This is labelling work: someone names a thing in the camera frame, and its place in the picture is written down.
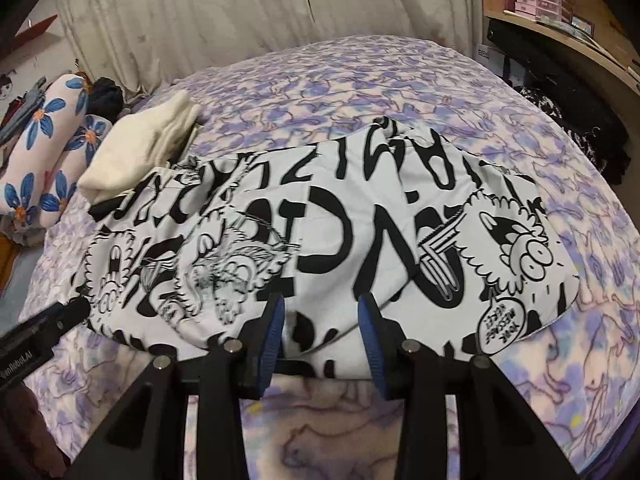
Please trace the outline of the white black graffiti print jacket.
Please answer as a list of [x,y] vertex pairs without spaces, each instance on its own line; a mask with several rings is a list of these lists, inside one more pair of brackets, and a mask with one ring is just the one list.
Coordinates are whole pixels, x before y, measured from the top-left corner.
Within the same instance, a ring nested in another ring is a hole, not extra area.
[[295,373],[368,376],[358,299],[443,356],[496,354],[570,306],[578,272],[535,181],[430,127],[155,169],[98,225],[73,279],[89,327],[200,356],[285,302]]

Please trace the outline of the dark clothes pile by blanket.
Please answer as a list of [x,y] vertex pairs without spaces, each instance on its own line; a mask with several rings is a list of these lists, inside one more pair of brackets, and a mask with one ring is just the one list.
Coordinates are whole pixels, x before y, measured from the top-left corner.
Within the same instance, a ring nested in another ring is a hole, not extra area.
[[7,144],[22,133],[32,115],[44,102],[44,86],[47,78],[41,77],[22,98],[17,99],[18,105],[9,119],[1,126],[1,144]]

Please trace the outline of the black white patterned clothes pile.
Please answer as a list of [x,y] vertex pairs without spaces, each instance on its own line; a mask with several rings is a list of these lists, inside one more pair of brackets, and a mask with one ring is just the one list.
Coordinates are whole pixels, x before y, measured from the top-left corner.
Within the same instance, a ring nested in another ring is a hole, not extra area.
[[558,104],[539,88],[515,86],[514,90],[559,125],[608,184],[623,182],[631,157],[625,150],[628,132],[617,118],[610,113],[587,110],[582,104]]

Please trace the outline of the purple floral bed cover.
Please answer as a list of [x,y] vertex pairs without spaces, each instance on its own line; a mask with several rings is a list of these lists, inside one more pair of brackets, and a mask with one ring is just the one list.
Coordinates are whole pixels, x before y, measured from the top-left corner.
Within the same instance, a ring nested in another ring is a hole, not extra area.
[[[543,112],[470,58],[434,42],[356,36],[201,70],[186,89],[204,112],[190,152],[280,148],[344,136],[372,117],[428,122],[459,148],[541,186],[580,291],[549,328],[500,354],[502,370],[587,479],[639,479],[639,232],[597,169]],[[47,232],[22,318],[63,300],[94,223],[81,195]],[[77,327],[26,379],[73,459],[149,363]],[[276,376],[242,408],[252,479],[393,479],[401,406],[370,382]]]

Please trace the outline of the pink blue flower rolled blanket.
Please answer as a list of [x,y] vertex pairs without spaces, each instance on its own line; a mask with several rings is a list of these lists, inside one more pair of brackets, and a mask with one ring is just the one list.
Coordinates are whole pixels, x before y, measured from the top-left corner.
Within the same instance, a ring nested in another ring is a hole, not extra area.
[[88,102],[84,78],[59,76],[18,137],[1,173],[1,233],[15,243],[41,243],[110,132],[112,123],[88,113]]

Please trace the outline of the folded cream white garment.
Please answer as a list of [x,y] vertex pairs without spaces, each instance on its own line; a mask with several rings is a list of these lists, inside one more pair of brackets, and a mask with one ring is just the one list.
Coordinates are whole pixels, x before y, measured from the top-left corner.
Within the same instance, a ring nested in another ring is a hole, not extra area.
[[95,204],[134,188],[178,151],[200,113],[189,93],[180,90],[162,104],[119,119],[79,178],[79,191]]

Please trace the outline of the black garment behind blanket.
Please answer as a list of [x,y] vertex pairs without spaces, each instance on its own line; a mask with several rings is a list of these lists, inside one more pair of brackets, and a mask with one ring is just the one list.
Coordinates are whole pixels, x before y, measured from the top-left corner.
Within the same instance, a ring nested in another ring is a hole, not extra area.
[[89,94],[87,113],[100,116],[112,124],[124,108],[124,94],[114,80],[106,77],[97,79]]

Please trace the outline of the beige pleated curtain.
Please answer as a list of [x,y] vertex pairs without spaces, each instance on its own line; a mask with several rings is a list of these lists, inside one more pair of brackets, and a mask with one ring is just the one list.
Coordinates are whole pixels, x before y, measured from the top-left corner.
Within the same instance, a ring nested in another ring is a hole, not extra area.
[[472,54],[482,0],[54,0],[80,66],[151,92],[209,66],[352,35],[429,39]]

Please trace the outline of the pink boxes on shelf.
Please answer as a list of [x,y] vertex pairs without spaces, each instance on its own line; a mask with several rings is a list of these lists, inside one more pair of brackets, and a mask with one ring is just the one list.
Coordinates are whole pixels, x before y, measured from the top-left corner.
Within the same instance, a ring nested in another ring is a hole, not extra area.
[[572,8],[566,0],[503,0],[507,11],[524,18],[550,18],[550,20],[569,23],[572,19]]

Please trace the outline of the wooden shelf desk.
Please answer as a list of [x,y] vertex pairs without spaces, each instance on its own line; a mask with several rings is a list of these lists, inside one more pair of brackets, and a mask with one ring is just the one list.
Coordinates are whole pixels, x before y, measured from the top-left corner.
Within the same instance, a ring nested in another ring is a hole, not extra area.
[[553,39],[589,58],[639,92],[639,52],[603,0],[566,0],[572,8],[569,23],[550,18],[524,18],[507,11],[503,0],[483,0],[486,18],[524,27]]

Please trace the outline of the orange wooden bed frame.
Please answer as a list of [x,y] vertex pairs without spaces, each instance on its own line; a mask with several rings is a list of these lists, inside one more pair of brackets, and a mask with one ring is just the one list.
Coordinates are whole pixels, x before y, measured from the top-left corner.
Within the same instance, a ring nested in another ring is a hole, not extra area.
[[0,234],[0,292],[6,289],[13,273],[14,263],[21,252],[20,244]]

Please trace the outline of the red wall shelf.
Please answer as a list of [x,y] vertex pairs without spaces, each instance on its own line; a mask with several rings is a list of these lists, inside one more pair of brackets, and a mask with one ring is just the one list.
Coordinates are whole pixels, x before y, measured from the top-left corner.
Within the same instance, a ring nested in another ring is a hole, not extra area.
[[57,18],[58,16],[56,14],[51,15],[45,20],[26,28],[22,32],[19,32],[12,40],[11,51],[18,50],[19,48],[24,47],[25,44],[28,44],[32,40],[42,36]]

